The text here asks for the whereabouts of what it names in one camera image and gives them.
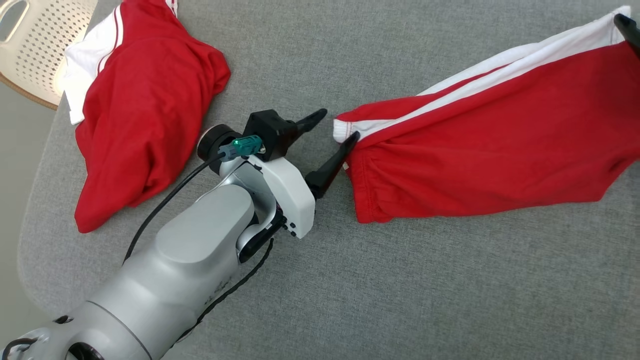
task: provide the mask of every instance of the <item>white trim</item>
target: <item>white trim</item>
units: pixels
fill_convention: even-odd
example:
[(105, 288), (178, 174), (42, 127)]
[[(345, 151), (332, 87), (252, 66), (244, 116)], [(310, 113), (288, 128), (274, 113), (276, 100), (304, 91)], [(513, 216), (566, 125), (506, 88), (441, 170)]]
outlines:
[(178, 17), (178, 0), (164, 0), (164, 3), (169, 6), (171, 12)]
[(102, 70), (104, 70), (104, 66), (105, 64), (107, 64), (107, 60), (109, 60), (109, 57), (111, 56), (111, 54), (113, 54), (113, 51), (115, 51), (115, 49), (122, 45), (122, 39), (124, 37), (124, 24), (122, 23), (122, 13), (120, 13), (120, 6), (118, 5), (117, 8), (115, 8), (114, 11), (115, 14), (115, 20), (116, 20), (116, 39), (115, 39), (115, 43), (114, 45), (112, 45), (111, 51), (105, 55), (100, 62), (98, 62), (98, 74), (100, 74), (100, 72)]
[(116, 47), (122, 45), (124, 26), (120, 6), (89, 31), (84, 40), (65, 50), (67, 71), (60, 79), (60, 87), (67, 95), (69, 117), (75, 125), (84, 120), (83, 106), (86, 92), (104, 68)]
[(335, 119), (333, 121), (333, 137), (337, 142), (343, 142), (353, 132), (359, 131), (360, 139), (363, 139), (387, 127), (412, 119), (454, 101), (478, 94), (507, 80), (517, 78), (541, 65), (585, 51), (620, 43), (624, 41), (624, 38), (613, 24), (613, 17), (618, 13), (630, 16), (631, 7), (622, 6), (589, 24), (554, 35), (539, 43), (514, 47), (482, 61), (451, 78), (439, 82), (418, 95), (433, 94), (465, 79), (484, 74), (501, 66), (504, 67), (398, 119), (363, 120), (358, 122), (344, 122)]

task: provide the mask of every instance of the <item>white chair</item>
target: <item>white chair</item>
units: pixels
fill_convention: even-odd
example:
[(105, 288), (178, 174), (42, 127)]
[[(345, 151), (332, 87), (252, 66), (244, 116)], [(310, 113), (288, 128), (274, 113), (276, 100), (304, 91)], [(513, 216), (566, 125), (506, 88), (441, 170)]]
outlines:
[(65, 48), (83, 39), (96, 4), (97, 0), (0, 0), (0, 81), (57, 109)]

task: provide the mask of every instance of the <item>red garment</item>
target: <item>red garment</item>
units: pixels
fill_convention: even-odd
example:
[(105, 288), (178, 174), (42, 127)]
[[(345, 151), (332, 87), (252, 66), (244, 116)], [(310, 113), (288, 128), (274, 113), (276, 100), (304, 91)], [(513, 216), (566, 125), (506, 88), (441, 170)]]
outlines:
[[(338, 141), (353, 131), (364, 135), (347, 170), (358, 221), (600, 200), (640, 158), (640, 59), (628, 43), (614, 41), (608, 21), (603, 38), (613, 45), (543, 63), (480, 92), (473, 86), (509, 74), (519, 60), (469, 72), (432, 94), (339, 115)], [(471, 90), (420, 113), (459, 89)]]
[(98, 65), (76, 129), (87, 169), (76, 208), (81, 233), (174, 182), (227, 84), (222, 53), (191, 37), (173, 11), (164, 0), (125, 0), (111, 16), (122, 43)]

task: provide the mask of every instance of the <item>clothing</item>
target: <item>clothing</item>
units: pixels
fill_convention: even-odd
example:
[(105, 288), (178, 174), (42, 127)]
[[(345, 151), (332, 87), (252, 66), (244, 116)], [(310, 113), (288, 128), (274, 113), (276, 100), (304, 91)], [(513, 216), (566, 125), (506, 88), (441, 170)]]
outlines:
[(601, 199), (640, 158), (640, 59), (599, 20), (509, 49), (413, 96), (339, 115), (360, 222)]
[(191, 37), (176, 11), (172, 0), (125, 0), (66, 51), (63, 84), (87, 169), (81, 233), (174, 182), (227, 84), (223, 54)]

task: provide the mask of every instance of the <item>black cable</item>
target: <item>black cable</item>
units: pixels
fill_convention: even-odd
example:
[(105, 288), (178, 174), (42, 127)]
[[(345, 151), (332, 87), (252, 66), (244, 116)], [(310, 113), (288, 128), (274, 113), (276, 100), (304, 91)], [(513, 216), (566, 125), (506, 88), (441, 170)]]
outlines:
[(169, 193), (169, 195), (167, 195), (164, 198), (164, 200), (162, 200), (162, 202), (160, 202), (160, 204), (158, 204), (158, 206), (156, 206), (156, 208), (153, 211), (151, 211), (151, 214), (149, 214), (149, 216), (147, 216), (147, 218), (142, 223), (142, 225), (140, 225), (140, 228), (138, 228), (138, 232), (133, 236), (133, 240), (131, 240), (131, 244), (129, 245), (129, 249), (127, 250), (127, 254), (124, 256), (124, 261), (122, 262), (123, 264), (124, 264), (125, 261), (127, 261), (127, 259), (129, 259), (131, 257), (131, 254), (133, 253), (133, 249), (136, 247), (138, 239), (140, 239), (140, 235), (142, 235), (142, 232), (145, 230), (147, 225), (149, 225), (151, 220), (154, 219), (154, 217), (160, 212), (160, 210), (162, 210), (162, 208), (165, 205), (167, 205), (167, 203), (175, 196), (175, 194), (177, 194), (180, 191), (180, 189), (182, 189), (184, 187), (184, 185), (187, 185), (188, 182), (190, 182), (196, 175), (198, 175), (199, 172), (201, 172), (202, 170), (207, 168), (209, 165), (213, 164), (215, 161), (222, 159), (222, 157), (224, 157), (224, 154), (218, 154), (218, 155), (212, 157), (211, 159), (205, 161), (204, 163), (202, 163), (199, 167), (197, 167), (194, 171), (192, 171), (189, 175), (187, 175), (187, 177), (185, 177)]
[(214, 300), (214, 302), (212, 302), (211, 305), (207, 306), (205, 311), (202, 313), (202, 315), (200, 315), (200, 317), (196, 321), (196, 324), (191, 328), (189, 328), (187, 331), (183, 332), (182, 335), (180, 335), (180, 338), (178, 339), (178, 341), (180, 341), (182, 338), (187, 336), (193, 329), (195, 329), (195, 327), (202, 322), (202, 319), (204, 319), (204, 317), (207, 316), (207, 314), (209, 314), (211, 310), (213, 310), (213, 308), (216, 307), (216, 305), (223, 302), (227, 298), (227, 296), (233, 294), (236, 290), (238, 290), (238, 288), (240, 288), (240, 286), (244, 285), (249, 279), (251, 279), (251, 276), (254, 276), (255, 273), (258, 272), (258, 269), (260, 269), (264, 265), (264, 262), (269, 257), (269, 253), (271, 252), (271, 249), (273, 249), (273, 238), (269, 240), (269, 246), (267, 247), (267, 251), (265, 251), (264, 255), (262, 256), (262, 259), (260, 259), (260, 261), (255, 265), (253, 270), (251, 270), (249, 274), (246, 274), (242, 278), (242, 280), (238, 281), (238, 283), (235, 284), (231, 289), (227, 290), (224, 294), (222, 294), (220, 297)]
[(6, 348), (4, 348), (4, 351), (2, 352), (2, 360), (9, 360), (9, 353), (14, 347), (18, 345), (31, 345), (36, 341), (38, 341), (38, 339), (29, 338), (21, 338), (11, 341), (9, 344), (7, 344)]

